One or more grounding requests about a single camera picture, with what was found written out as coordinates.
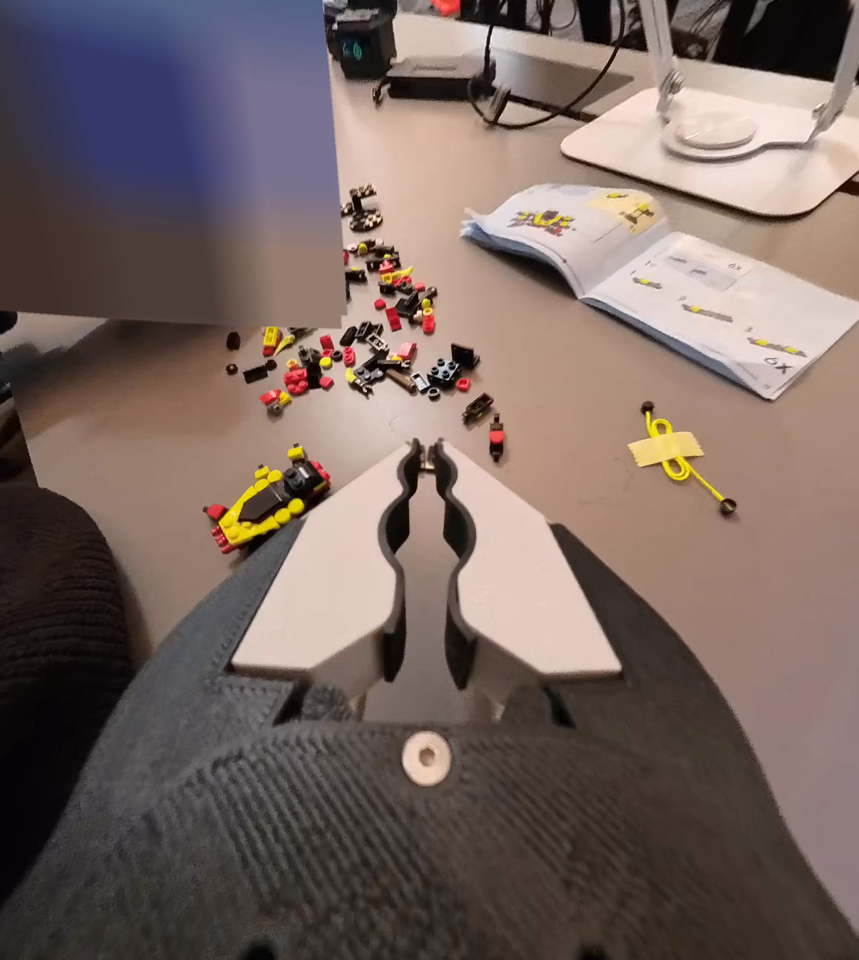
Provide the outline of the silver monitor stand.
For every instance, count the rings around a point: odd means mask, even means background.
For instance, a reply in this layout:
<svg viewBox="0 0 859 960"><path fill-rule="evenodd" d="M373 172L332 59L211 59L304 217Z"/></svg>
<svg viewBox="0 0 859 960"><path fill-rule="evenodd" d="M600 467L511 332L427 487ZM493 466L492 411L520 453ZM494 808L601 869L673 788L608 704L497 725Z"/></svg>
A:
<svg viewBox="0 0 859 960"><path fill-rule="evenodd" d="M653 84L566 136L564 157L765 218L820 206L859 174L859 2L831 92L818 106L760 102L687 86L667 2L641 2Z"/></svg>

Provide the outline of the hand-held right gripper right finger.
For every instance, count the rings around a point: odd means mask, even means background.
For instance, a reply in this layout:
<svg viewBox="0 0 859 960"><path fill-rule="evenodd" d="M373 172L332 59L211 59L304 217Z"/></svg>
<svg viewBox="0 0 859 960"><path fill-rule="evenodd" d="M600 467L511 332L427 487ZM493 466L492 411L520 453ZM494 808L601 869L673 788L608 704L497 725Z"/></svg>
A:
<svg viewBox="0 0 859 960"><path fill-rule="evenodd" d="M434 476L456 558L444 634L456 688L503 706L521 688L619 677L621 662L543 513L443 439Z"/></svg>

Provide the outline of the black round lego stand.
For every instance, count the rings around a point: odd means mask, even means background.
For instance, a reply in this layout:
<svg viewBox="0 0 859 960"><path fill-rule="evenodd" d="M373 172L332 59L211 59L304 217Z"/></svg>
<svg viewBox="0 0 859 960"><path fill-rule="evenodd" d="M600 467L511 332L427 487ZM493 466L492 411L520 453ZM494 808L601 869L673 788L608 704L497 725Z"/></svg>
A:
<svg viewBox="0 0 859 960"><path fill-rule="evenodd" d="M381 226L384 217L374 184L368 182L351 187L348 198L341 205L340 215L354 234L372 232Z"/></svg>

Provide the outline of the black power adapter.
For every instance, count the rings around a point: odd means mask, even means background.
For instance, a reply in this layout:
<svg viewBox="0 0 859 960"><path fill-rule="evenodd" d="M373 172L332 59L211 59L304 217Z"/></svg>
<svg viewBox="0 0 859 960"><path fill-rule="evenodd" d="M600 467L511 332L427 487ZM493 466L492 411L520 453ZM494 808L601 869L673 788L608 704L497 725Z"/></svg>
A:
<svg viewBox="0 0 859 960"><path fill-rule="evenodd" d="M399 59L380 82L378 93L393 99L465 102L494 90L497 63L483 53L412 55Z"/></svg>

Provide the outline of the yellow tape strip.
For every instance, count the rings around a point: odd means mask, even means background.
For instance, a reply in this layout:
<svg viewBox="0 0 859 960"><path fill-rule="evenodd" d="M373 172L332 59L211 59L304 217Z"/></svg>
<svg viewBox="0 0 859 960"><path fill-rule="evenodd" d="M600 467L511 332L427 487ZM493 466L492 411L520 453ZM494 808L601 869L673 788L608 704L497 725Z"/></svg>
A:
<svg viewBox="0 0 859 960"><path fill-rule="evenodd" d="M689 431L657 432L652 436L628 443L627 448L635 465L639 468L703 456L700 442Z"/></svg>

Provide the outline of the black knit sweater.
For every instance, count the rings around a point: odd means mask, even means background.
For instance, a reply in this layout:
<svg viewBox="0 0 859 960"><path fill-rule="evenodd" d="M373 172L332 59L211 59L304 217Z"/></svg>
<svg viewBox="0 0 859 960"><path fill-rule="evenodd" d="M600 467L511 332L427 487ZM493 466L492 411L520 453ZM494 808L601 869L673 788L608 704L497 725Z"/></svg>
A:
<svg viewBox="0 0 859 960"><path fill-rule="evenodd" d="M98 524L51 490L0 485L0 906L133 675L120 578Z"/></svg>

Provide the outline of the black box teal light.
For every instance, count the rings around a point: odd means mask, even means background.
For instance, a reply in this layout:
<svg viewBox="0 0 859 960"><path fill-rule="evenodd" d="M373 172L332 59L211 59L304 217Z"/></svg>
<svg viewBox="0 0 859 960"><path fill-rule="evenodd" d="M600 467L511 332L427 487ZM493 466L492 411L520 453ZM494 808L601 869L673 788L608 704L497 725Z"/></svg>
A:
<svg viewBox="0 0 859 960"><path fill-rule="evenodd" d="M396 1L347 2L335 14L330 36L335 59L347 80L384 78L397 56Z"/></svg>

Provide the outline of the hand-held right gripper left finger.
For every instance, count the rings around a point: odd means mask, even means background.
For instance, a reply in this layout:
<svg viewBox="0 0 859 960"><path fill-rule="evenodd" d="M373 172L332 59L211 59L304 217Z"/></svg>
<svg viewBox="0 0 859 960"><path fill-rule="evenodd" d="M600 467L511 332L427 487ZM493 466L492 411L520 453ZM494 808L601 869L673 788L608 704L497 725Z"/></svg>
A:
<svg viewBox="0 0 859 960"><path fill-rule="evenodd" d="M412 439L300 522L231 657L233 673L340 690L356 706L392 682L407 645L410 504L423 447Z"/></svg>

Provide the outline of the yellow black red lego model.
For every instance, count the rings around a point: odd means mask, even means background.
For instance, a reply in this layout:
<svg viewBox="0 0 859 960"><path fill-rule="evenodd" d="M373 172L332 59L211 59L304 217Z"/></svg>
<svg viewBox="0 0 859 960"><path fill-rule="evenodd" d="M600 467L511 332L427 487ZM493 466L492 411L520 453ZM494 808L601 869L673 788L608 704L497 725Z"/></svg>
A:
<svg viewBox="0 0 859 960"><path fill-rule="evenodd" d="M287 452L282 469L260 465L253 482L230 506L205 509L210 534L224 555L253 546L282 530L322 501L331 489L331 474L301 445Z"/></svg>

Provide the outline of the lego instruction booklet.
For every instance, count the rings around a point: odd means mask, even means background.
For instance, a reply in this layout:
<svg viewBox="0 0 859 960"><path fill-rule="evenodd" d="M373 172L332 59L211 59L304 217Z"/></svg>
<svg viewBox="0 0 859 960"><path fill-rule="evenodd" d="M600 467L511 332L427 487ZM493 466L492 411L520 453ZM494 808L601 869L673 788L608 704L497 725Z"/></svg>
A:
<svg viewBox="0 0 859 960"><path fill-rule="evenodd" d="M556 270L580 303L765 401L859 322L859 301L677 231L635 189L534 185L467 210L460 235Z"/></svg>

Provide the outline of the pile of lego pieces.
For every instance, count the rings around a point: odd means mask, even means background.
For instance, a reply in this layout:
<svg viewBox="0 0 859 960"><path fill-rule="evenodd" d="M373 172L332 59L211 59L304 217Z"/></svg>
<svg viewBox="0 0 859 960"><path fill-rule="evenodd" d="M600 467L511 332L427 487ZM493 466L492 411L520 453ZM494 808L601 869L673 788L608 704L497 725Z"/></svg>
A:
<svg viewBox="0 0 859 960"><path fill-rule="evenodd" d="M334 390L340 377L365 398L387 382L432 402L470 392L482 356L465 342L436 342L438 287L420 278L398 246L367 237L343 249L343 264L348 305L356 293L372 294L369 313L337 332L267 326L259 361L229 362L227 377L262 385L259 402L275 417L296 398Z"/></svg>

